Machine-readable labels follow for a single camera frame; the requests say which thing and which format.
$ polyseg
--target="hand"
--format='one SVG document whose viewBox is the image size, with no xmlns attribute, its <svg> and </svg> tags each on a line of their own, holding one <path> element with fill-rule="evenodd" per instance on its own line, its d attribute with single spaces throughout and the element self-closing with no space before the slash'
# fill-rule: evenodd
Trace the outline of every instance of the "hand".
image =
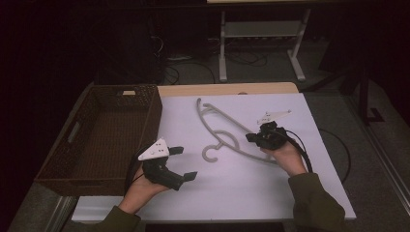
<svg viewBox="0 0 410 232">
<path fill-rule="evenodd" d="M 278 162 L 278 165 L 287 172 L 289 176 L 307 173 L 302 157 L 298 150 L 289 142 L 276 150 L 260 149 L 262 152 L 271 155 Z"/>
<path fill-rule="evenodd" d="M 134 178 L 139 178 L 131 184 L 124 199 L 118 205 L 118 208 L 128 214 L 136 214 L 136 212 L 146 205 L 151 198 L 158 193 L 169 189 L 159 184 L 153 184 L 142 174 L 143 171 L 141 165 L 134 176 Z"/>
</svg>

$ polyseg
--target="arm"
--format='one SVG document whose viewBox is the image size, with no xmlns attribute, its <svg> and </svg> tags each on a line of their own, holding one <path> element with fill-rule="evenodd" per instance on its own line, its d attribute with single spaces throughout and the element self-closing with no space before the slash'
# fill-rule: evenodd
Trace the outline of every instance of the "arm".
<svg viewBox="0 0 410 232">
<path fill-rule="evenodd" d="M 307 172 L 292 144 L 286 142 L 280 149 L 261 151 L 273 156 L 290 176 L 288 182 L 295 198 L 296 225 L 325 231 L 350 231 L 344 223 L 343 208 L 323 189 L 318 175 Z"/>
<path fill-rule="evenodd" d="M 167 187 L 151 183 L 142 173 L 142 168 L 139 167 L 134 177 L 136 179 L 124 196 L 124 199 L 118 206 L 112 208 L 111 212 L 102 222 L 93 225 L 91 231 L 134 231 L 141 220 L 136 213 L 155 195 L 168 190 Z"/>
</svg>

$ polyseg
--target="white table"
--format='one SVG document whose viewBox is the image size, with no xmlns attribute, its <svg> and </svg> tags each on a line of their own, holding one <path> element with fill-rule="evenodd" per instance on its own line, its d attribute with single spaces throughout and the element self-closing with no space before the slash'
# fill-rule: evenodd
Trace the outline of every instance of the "white table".
<svg viewBox="0 0 410 232">
<path fill-rule="evenodd" d="M 171 157 L 167 167 L 178 174 L 198 171 L 194 181 L 184 183 L 179 191 L 170 190 L 156 196 L 139 213 L 145 222 L 227 222 L 278 221 L 293 218 L 294 199 L 287 184 L 287 175 L 279 167 L 223 147 L 209 153 L 215 163 L 205 161 L 202 149 L 217 140 L 205 129 L 196 112 L 198 96 L 161 97 L 163 110 L 159 137 L 168 146 L 183 146 L 182 155 Z M 318 173 L 325 190 L 346 211 L 346 218 L 355 213 L 329 158 L 318 129 L 302 94 L 261 94 L 200 96 L 202 103 L 211 103 L 252 131 L 258 132 L 256 120 L 266 111 L 292 110 L 278 119 L 280 127 L 296 132 L 307 147 L 313 170 Z M 205 115 L 213 129 L 233 133 L 243 150 L 264 155 L 245 138 L 242 129 L 217 113 Z M 120 196 L 80 197 L 72 220 L 100 221 Z"/>
</svg>

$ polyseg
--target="wicker basket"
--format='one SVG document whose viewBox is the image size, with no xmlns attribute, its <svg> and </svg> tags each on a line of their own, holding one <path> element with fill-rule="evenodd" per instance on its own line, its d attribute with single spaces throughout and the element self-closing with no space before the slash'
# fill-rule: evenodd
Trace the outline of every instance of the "wicker basket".
<svg viewBox="0 0 410 232">
<path fill-rule="evenodd" d="M 123 195 L 132 155 L 158 136 L 157 86 L 93 86 L 77 104 L 35 181 L 66 196 Z"/>
</svg>

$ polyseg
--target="white triangular marker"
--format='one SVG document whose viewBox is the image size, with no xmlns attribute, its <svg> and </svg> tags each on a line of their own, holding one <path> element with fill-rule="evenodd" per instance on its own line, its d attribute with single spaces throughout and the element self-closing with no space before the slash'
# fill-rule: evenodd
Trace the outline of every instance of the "white triangular marker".
<svg viewBox="0 0 410 232">
<path fill-rule="evenodd" d="M 290 113 L 292 113 L 290 109 L 281 112 L 266 112 L 265 116 L 263 116 L 261 119 L 257 121 L 257 125 L 273 122 L 276 119 L 289 115 Z"/>
<path fill-rule="evenodd" d="M 169 150 L 166 142 L 163 138 L 160 138 L 151 147 L 149 147 L 144 153 L 142 153 L 138 160 L 150 160 L 161 157 L 168 157 Z"/>
</svg>

